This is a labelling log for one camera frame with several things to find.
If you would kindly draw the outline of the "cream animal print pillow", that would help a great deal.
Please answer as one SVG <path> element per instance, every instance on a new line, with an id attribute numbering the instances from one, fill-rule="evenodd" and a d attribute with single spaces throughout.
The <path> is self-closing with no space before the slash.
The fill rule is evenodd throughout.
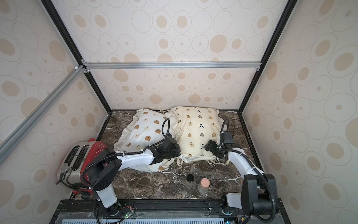
<path id="1" fill-rule="evenodd" d="M 213 153 L 206 151 L 209 141 L 218 141 L 224 120 L 219 110 L 202 107 L 177 106 L 165 116 L 170 119 L 174 138 L 180 147 L 177 165 L 194 161 L 213 161 Z"/>

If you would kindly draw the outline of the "white bear print pillow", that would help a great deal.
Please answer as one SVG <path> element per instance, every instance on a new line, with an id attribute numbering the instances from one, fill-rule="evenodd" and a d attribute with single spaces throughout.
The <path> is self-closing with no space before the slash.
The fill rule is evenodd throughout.
<path id="1" fill-rule="evenodd" d="M 118 142 L 114 144 L 116 152 L 135 152 L 144 149 L 145 146 L 161 141 L 167 132 L 167 125 L 162 131 L 162 125 L 167 117 L 156 111 L 149 109 L 140 109 L 136 115 L 133 116 L 133 121 L 122 132 Z M 174 131 L 170 127 L 169 133 L 174 138 Z M 175 158 L 171 160 L 164 160 L 157 165 L 139 165 L 130 169 L 135 169 L 144 172 L 159 172 L 168 170 L 173 164 Z"/>

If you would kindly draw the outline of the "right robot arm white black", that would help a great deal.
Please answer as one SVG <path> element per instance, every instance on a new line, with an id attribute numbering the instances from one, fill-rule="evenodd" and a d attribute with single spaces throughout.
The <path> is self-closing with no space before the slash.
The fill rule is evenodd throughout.
<path id="1" fill-rule="evenodd" d="M 265 224 L 274 221 L 279 212 L 277 184 L 272 174 L 259 169 L 234 143 L 233 133 L 228 130 L 229 120 L 224 120 L 218 141 L 209 141 L 205 150 L 211 152 L 219 162 L 231 162 L 243 178 L 240 193 L 227 193 L 223 197 L 224 208 L 239 209 L 243 212 L 240 224 L 246 224 L 256 217 Z"/>

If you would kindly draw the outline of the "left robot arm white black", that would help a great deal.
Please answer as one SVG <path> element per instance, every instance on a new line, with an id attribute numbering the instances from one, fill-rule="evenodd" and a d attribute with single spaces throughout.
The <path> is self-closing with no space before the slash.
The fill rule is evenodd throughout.
<path id="1" fill-rule="evenodd" d="M 81 171 L 81 183 L 92 190 L 96 200 L 100 201 L 104 208 L 112 208 L 117 203 L 112 182 L 120 170 L 139 165 L 157 165 L 164 160 L 169 161 L 180 156 L 180 147 L 169 133 L 168 118 L 163 122 L 162 131 L 165 125 L 167 132 L 163 134 L 161 141 L 135 152 L 115 152 L 106 148 Z"/>

